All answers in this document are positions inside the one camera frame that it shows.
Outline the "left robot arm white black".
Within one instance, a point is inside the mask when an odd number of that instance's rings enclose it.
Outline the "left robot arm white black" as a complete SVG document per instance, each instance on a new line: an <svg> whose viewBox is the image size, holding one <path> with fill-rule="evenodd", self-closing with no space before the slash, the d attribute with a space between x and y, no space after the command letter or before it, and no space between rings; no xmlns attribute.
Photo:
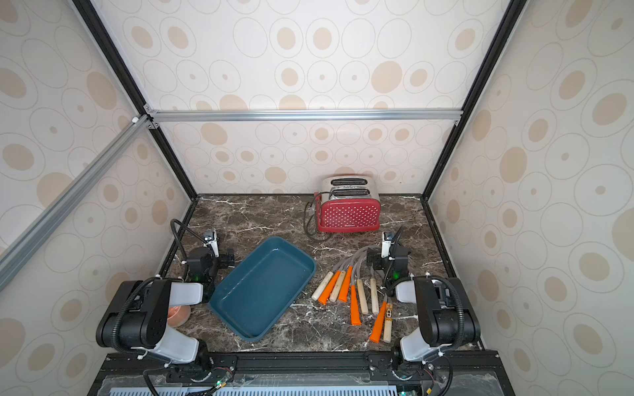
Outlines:
<svg viewBox="0 0 634 396"><path fill-rule="evenodd" d="M170 220L170 229L188 269L186 277L122 282L97 325L96 342L141 360L152 357L167 366L209 370L206 343L171 327L168 314L171 308L209 302L219 270L234 265L234 251L220 252L214 230L198 234L177 219Z"/></svg>

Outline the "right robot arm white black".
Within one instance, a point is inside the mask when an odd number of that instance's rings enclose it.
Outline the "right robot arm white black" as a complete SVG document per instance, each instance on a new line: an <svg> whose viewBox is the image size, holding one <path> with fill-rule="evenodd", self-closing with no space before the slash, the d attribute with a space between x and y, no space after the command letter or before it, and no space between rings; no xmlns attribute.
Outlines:
<svg viewBox="0 0 634 396"><path fill-rule="evenodd" d="M444 278L430 273L415 277L409 273L409 250L400 244L386 249L370 249L367 263L371 271L383 273L383 301L371 335L375 343L391 342L393 300L414 305L418 327L401 338L396 353L401 360L430 363L480 339L480 323L457 277Z"/></svg>

